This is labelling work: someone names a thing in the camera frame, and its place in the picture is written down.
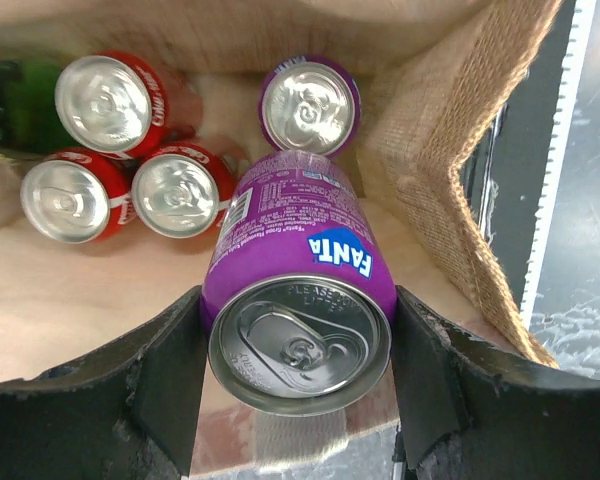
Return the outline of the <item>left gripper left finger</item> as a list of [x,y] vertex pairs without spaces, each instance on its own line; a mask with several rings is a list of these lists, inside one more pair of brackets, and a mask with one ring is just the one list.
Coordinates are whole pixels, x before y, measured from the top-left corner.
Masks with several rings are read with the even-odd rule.
[[180,479],[206,336],[193,288],[147,323],[36,378],[0,383],[0,479]]

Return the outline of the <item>red coke can front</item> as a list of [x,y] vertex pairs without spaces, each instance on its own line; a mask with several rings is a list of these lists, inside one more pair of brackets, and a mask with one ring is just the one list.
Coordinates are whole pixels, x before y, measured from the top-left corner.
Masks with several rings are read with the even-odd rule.
[[248,156],[222,135],[160,146],[136,171],[131,197],[138,217],[154,232],[191,238],[221,227]]

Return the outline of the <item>green glass bottle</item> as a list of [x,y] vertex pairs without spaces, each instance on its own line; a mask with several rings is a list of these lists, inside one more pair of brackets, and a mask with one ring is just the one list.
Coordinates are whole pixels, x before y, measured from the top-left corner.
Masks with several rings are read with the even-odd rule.
[[0,147],[48,155],[79,145],[55,107],[61,72],[42,60],[0,60]]

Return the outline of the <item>purple fanta can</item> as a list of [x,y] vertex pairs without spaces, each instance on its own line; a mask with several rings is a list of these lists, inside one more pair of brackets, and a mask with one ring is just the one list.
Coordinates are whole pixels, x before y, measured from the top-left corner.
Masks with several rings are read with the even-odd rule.
[[299,55],[282,61],[267,75],[258,115],[263,135],[274,149],[332,158],[356,134],[361,95],[353,76],[339,63]]
[[263,412],[344,408],[383,376],[397,292],[346,174],[280,151],[239,181],[203,282],[217,381]]

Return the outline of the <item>brown canvas tote bag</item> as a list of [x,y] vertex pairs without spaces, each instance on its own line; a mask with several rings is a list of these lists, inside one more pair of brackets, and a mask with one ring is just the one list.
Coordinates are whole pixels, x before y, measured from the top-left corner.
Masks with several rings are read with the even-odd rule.
[[[549,366],[483,239],[460,170],[523,79],[556,1],[0,1],[0,59],[65,63],[120,49],[176,68],[203,99],[200,133],[257,159],[263,76],[321,55],[361,84],[361,128],[338,162],[398,284],[501,347]],[[147,323],[198,285],[214,240],[133,221],[69,246],[36,232],[18,187],[32,153],[0,149],[0,383],[32,380]],[[287,419],[225,393],[205,365],[190,473],[323,461],[393,422],[385,377],[341,413]]]

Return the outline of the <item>red coke can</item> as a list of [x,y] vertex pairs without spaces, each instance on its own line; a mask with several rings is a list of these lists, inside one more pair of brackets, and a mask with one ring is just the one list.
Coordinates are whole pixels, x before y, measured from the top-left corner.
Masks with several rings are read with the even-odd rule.
[[160,146],[136,171],[131,197],[138,217],[154,232],[191,238],[221,227],[248,156],[222,135]]
[[203,120],[203,100],[185,74],[116,50],[70,63],[57,80],[55,106],[77,142],[116,160],[192,135]]
[[136,218],[133,174],[127,164],[83,147],[58,150],[24,176],[21,205],[31,225],[50,239],[104,240]]

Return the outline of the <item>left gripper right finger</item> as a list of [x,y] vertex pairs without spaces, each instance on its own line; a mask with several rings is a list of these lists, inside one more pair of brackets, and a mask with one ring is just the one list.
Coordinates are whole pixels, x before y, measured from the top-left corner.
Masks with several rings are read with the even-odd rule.
[[392,368],[419,479],[600,479],[600,380],[506,352],[397,290]]

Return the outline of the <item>purple fanta can front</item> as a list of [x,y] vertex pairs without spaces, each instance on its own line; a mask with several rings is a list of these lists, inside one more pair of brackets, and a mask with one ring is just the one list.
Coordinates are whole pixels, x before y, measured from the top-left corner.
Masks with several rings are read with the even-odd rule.
[[203,282],[217,381],[263,412],[344,408],[383,376],[397,292],[346,174],[280,151],[239,181]]

